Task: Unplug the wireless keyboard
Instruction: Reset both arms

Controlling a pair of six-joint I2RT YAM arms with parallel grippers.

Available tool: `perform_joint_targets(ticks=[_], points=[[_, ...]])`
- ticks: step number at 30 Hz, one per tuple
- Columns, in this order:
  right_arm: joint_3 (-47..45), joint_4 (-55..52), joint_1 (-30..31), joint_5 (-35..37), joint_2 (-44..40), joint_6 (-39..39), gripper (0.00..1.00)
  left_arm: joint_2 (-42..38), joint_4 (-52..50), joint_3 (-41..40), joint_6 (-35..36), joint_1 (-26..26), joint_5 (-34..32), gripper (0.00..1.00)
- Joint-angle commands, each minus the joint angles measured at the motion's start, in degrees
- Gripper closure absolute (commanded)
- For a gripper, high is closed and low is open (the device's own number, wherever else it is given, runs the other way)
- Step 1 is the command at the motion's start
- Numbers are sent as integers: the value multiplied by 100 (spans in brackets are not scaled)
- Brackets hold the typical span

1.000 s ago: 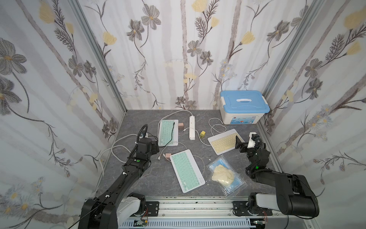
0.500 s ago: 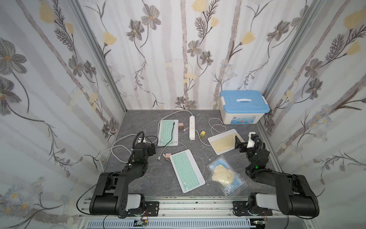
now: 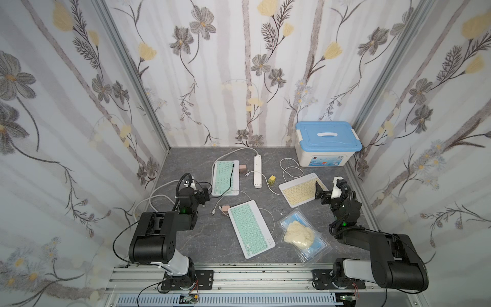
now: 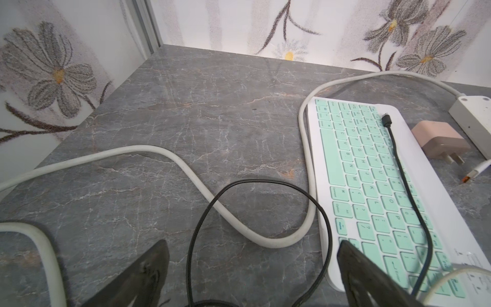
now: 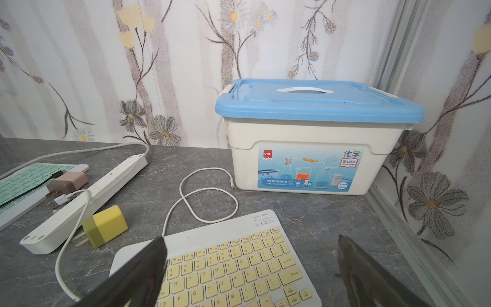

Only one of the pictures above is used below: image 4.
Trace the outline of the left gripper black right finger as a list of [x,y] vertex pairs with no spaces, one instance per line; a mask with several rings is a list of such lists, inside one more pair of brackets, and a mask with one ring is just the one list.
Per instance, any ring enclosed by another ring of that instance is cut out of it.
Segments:
[[422,306],[349,241],[337,261],[349,306]]

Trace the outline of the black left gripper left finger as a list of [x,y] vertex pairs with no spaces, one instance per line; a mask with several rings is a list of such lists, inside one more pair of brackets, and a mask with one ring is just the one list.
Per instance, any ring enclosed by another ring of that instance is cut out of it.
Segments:
[[84,306],[157,306],[165,284],[170,252],[165,240],[157,241]]

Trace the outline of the green keyboard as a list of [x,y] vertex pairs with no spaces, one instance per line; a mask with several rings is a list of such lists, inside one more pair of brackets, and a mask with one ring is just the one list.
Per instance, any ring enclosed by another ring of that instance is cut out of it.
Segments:
[[347,240],[411,291],[432,242],[419,295],[463,266],[490,269],[395,107],[315,97],[307,112],[324,255]]

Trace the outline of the pink USB charger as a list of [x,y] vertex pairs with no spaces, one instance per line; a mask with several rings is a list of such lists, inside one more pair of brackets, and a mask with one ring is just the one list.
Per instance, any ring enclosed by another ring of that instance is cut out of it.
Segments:
[[442,159],[448,164],[463,165],[461,158],[471,150],[469,143],[446,122],[423,120],[412,129],[416,141],[430,159]]

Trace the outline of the white power strip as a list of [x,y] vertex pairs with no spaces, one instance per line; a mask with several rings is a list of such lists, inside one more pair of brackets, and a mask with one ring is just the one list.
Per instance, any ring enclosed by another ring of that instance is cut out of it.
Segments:
[[449,114],[486,160],[490,160],[490,98],[461,96],[451,106]]

